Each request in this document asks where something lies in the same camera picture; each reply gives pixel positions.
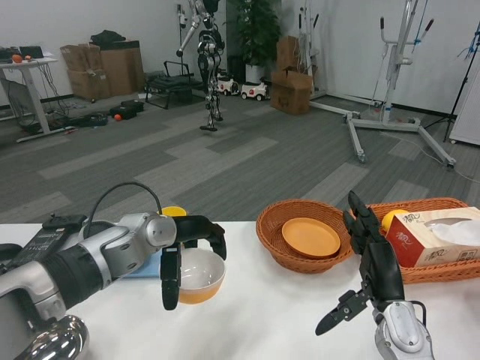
woven basket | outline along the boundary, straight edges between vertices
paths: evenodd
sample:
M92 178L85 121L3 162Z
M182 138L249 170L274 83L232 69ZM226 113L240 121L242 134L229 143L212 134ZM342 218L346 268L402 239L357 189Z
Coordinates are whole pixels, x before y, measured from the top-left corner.
M460 200L439 197L370 206L381 221L388 212L395 209L403 209L408 212L425 212L428 210L466 208L468 205ZM480 276L480 260L451 262L448 264L423 266L419 268L400 267L400 269L405 284L465 280Z
M331 259L310 259L294 251L282 236L282 226L293 218L312 218L329 225L340 237L338 255ZM323 202L300 199L276 202L256 219L256 234L275 261L294 272L318 274L352 255L342 212Z

cardboard box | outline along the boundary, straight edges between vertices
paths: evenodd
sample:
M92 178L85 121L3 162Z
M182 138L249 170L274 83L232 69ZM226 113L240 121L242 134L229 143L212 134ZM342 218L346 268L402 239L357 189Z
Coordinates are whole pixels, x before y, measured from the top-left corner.
M112 96L141 92L145 85L139 47L101 50L103 69L109 78Z
M299 39L284 36L277 42L277 70L296 69L299 63Z
M67 70L67 74L74 95L86 100L99 100L110 97L110 87L105 71Z
M292 115L310 111L311 76L295 71L271 73L271 106Z
M100 47L81 43L80 45L67 45L60 48L68 70L89 71L102 68Z
M90 43L81 43L79 47L82 48L87 59L88 68L85 70L101 70L102 61L100 57L100 47L97 45L91 45Z
M471 242L478 241L472 228L475 226L478 232L479 224L477 208L397 214L386 238L398 262L407 268L480 259L480 242L478 246Z
M85 52L80 46L67 45L60 48L63 59L67 64L68 70L72 71L87 71L89 63Z

white tissue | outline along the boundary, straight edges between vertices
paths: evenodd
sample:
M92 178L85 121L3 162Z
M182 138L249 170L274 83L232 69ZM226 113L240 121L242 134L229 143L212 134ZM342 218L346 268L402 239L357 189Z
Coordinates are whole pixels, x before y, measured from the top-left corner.
M468 220L445 225L437 223L430 226L435 236L444 242L457 245L480 246L480 220Z

gray carpet floor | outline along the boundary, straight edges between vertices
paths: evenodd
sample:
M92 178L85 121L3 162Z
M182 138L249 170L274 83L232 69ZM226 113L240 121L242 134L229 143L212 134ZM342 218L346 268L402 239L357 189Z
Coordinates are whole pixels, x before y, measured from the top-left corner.
M73 111L105 110L124 99ZM375 115L349 101L321 101ZM360 164L341 115L312 109L292 116L239 97L223 97L221 107L225 121L217 133L198 129L205 123L203 103L169 110L145 105L128 121L22 144L15 143L22 137L16 123L0 122L0 223L41 222L51 212L88 214L107 188L132 180L157 192L163 206L179 205L215 221L254 221L268 204L290 198L345 209L350 189L367 203L455 197L480 205L479 184L378 131L358 131L368 156ZM411 115L394 113L399 119ZM424 124L436 119L419 117ZM445 124L429 129L437 139L444 130ZM424 145L415 134L394 135ZM443 145L458 171L480 179L479 147ZM154 208L142 189L124 187L102 202L96 218L115 221Z

table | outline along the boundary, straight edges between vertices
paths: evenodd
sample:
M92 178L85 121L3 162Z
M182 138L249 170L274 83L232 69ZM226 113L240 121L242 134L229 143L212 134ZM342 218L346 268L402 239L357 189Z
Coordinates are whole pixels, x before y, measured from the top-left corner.
M34 107L33 110L34 110L35 117L38 120L38 122L40 123L41 129L42 129L42 133L32 135L32 136L23 137L22 139L18 139L17 140L18 143L21 143L21 142L24 142L24 141L27 141L27 140L37 139L39 137L46 137L48 135L59 133L59 132L67 130L68 128L71 128L71 127L64 127L64 128L60 128L60 129L56 129L56 130L50 130L47 118L45 117L44 108L42 107L42 104L40 102L40 98L38 97L37 89L35 88L35 84L34 84L33 78L32 78L32 73L30 71L32 68L38 68L41 65L45 65L45 64L49 64L49 63L57 62L57 61L58 60L56 60L55 58L39 58L39 59L32 60L30 62L23 61L19 64L17 64L17 63L0 64L0 82L2 84L2 87L3 87L7 97L8 97L8 92L9 92L8 91L8 85L4 81L1 81L1 80L6 80L7 79L6 76L5 76L5 70L18 70L22 73L23 79L25 80L26 87L28 89L28 94L29 94L29 97L31 99L31 103Z
M219 224L228 255L218 294L165 311L159 280L118 280L68 311L90 331L86 359L381 360L371 307L320 337L314 334L339 296L360 289L357 256L324 274L297 274L272 259L254 222ZM0 225L0 239L25 244L38 229L40 224ZM407 299L427 306L436 360L479 358L480 279L405 290Z

